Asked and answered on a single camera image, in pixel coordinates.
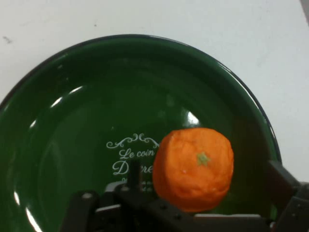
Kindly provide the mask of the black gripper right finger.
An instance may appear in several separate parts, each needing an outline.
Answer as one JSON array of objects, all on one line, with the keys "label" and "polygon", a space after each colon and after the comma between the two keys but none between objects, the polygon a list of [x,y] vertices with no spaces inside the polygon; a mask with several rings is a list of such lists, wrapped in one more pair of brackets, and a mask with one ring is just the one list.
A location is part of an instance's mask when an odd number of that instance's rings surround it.
[{"label": "black gripper right finger", "polygon": [[267,189],[277,209],[275,232],[309,230],[309,184],[300,183],[281,163],[267,162]]}]

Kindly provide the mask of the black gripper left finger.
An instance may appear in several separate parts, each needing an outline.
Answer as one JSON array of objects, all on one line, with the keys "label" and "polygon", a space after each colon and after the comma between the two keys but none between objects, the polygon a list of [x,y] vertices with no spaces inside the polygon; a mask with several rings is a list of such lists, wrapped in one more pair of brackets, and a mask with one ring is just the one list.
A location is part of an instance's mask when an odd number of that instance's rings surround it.
[{"label": "black gripper left finger", "polygon": [[71,196],[62,232],[192,232],[196,222],[168,202],[141,190],[140,162],[129,163],[127,182],[113,182],[111,190]]}]

